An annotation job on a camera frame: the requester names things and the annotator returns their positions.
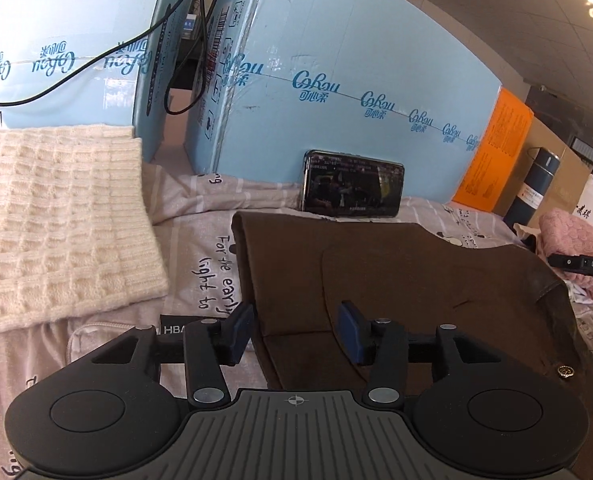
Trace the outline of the brown leather jacket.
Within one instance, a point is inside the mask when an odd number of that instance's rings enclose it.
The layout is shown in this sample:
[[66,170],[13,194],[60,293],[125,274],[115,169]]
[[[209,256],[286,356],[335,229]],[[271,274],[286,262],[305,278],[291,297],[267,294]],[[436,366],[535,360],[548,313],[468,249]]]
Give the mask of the brown leather jacket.
[[367,374],[335,338],[337,306],[414,333],[444,323],[566,388],[589,413],[575,474],[593,479],[593,355],[566,284],[524,248],[464,248],[410,223],[335,222],[239,212],[231,224],[242,297],[254,304],[261,369],[274,389],[360,391]]

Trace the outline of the pink knitted sweater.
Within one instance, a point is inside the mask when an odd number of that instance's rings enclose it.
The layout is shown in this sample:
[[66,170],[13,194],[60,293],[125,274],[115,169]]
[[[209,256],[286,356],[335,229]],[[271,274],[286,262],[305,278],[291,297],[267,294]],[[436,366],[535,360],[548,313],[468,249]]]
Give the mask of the pink knitted sweater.
[[[593,226],[559,208],[543,214],[538,220],[537,254],[543,261],[551,255],[593,257]],[[564,281],[584,289],[593,298],[593,277],[555,269]]]

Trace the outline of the brown cardboard box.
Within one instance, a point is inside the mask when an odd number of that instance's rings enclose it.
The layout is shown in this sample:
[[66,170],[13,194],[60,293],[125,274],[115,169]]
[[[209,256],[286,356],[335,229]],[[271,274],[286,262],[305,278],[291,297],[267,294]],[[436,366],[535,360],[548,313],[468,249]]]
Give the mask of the brown cardboard box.
[[519,197],[521,205],[535,209],[524,225],[538,226],[538,219],[552,209],[573,211],[589,174],[589,167],[579,156],[541,120],[534,118],[494,213],[505,217]]

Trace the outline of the dark blue vacuum bottle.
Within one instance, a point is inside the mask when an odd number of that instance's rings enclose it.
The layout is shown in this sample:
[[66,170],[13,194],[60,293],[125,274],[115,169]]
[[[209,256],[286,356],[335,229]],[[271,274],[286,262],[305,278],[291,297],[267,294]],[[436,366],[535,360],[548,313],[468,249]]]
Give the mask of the dark blue vacuum bottle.
[[503,222],[512,231],[516,224],[527,226],[534,217],[559,167],[558,155],[546,148],[537,148],[528,173],[503,217]]

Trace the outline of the printed bed sheet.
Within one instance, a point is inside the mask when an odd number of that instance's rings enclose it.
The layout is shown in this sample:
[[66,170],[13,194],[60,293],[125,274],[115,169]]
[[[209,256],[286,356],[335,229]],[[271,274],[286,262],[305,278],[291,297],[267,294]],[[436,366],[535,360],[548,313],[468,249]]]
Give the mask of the printed bed sheet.
[[[410,223],[464,248],[523,248],[494,214],[424,198],[407,197],[393,219],[326,219],[296,207],[297,189],[287,184],[246,181],[220,174],[175,178],[160,166],[142,170],[144,205],[166,266],[164,297],[83,318],[62,318],[24,330],[0,333],[0,479],[21,465],[5,433],[5,414],[26,388],[69,365],[132,327],[162,328],[173,318],[223,318],[242,297],[236,241],[231,224],[239,212],[286,214],[335,222]],[[587,347],[593,355],[593,348]],[[270,388],[254,344],[240,364],[225,372],[230,390]]]

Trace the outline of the orange cardboard box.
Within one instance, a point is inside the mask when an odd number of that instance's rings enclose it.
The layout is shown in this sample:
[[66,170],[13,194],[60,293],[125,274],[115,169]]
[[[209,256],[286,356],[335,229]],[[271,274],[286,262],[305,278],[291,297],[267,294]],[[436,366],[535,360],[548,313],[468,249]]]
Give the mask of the orange cardboard box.
[[511,176],[533,121],[533,111],[501,88],[479,147],[453,196],[457,204],[492,212]]

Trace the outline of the black smartphone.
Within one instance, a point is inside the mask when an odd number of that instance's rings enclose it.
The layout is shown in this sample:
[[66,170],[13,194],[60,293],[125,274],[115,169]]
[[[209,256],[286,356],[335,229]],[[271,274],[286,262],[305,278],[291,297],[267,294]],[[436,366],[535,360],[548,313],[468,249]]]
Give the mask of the black smartphone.
[[394,218],[403,196],[399,162],[310,150],[299,209],[333,218]]

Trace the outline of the cream knitted sweater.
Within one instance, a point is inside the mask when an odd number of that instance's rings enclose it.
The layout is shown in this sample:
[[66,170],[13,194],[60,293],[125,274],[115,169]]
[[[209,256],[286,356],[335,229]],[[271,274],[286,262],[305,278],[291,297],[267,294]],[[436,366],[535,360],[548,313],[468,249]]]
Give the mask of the cream knitted sweater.
[[0,130],[0,333],[167,290],[133,128]]

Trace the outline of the right light blue carton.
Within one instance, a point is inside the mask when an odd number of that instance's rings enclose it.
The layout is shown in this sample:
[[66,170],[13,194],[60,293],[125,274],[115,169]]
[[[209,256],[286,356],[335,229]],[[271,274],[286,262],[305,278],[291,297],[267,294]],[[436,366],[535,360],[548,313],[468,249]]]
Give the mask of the right light blue carton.
[[399,162],[455,196],[500,80],[407,0],[217,0],[185,147],[199,174],[298,183],[313,150]]

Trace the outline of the light blue carton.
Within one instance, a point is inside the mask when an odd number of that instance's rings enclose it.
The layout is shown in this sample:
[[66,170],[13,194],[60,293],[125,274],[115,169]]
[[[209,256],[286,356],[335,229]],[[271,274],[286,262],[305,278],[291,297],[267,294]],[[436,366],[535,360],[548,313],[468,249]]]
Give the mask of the light blue carton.
[[399,162],[455,196],[500,80],[407,0],[217,0],[185,147],[199,174],[298,183],[313,150]]
[[158,150],[190,0],[0,0],[0,129],[128,126]]

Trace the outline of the left light blue carton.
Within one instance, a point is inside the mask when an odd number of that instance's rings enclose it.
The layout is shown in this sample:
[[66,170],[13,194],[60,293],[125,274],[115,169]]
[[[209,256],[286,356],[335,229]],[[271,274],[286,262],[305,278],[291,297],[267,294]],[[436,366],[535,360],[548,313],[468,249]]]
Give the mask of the left light blue carton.
[[158,150],[190,0],[0,0],[0,129],[128,126]]

